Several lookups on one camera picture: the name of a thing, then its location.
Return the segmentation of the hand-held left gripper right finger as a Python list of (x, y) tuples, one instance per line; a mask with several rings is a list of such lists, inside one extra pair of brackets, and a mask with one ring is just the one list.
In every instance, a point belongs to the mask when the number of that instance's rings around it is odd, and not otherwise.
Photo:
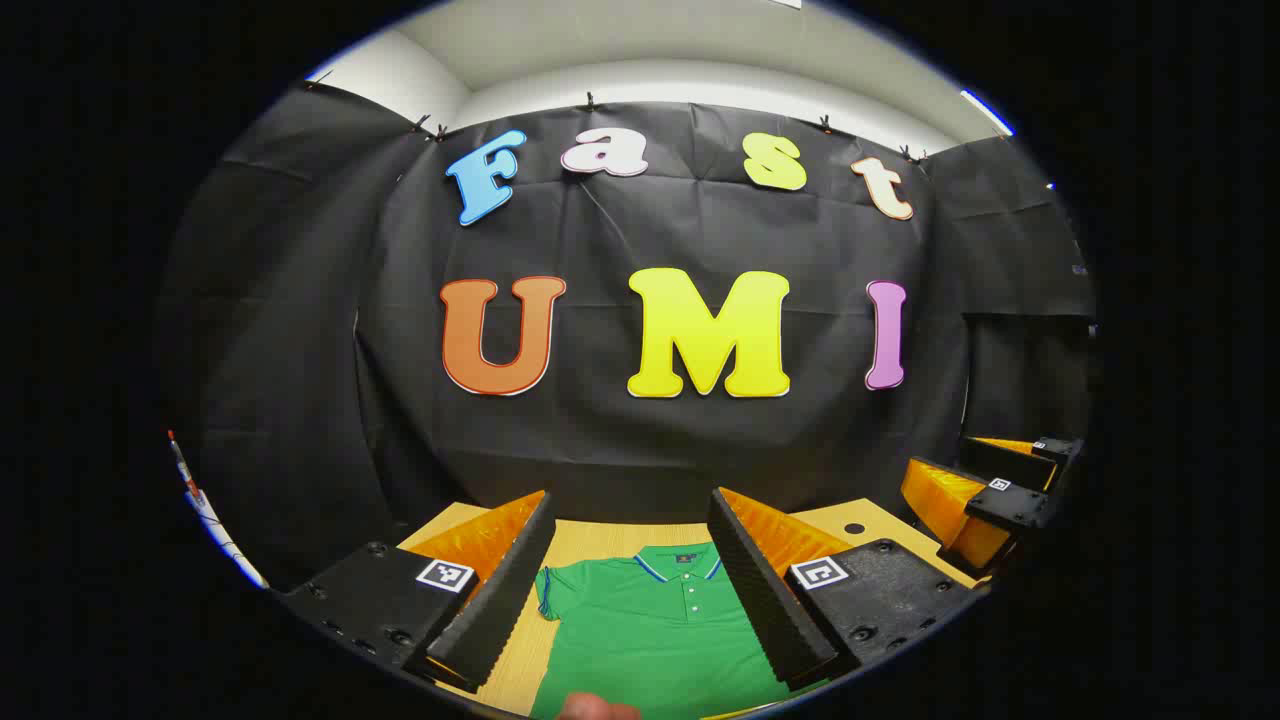
[(727, 488), (707, 518), (753, 630), (792, 691), (908, 652), (989, 594), (900, 539), (850, 544)]

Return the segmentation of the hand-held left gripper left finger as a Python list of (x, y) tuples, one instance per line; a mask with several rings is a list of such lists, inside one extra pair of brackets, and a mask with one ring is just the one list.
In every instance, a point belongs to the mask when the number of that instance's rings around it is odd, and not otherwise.
[(407, 550), (370, 541), (280, 601), (380, 667), (476, 692), (515, 630), (554, 533), (552, 496), (538, 491)]

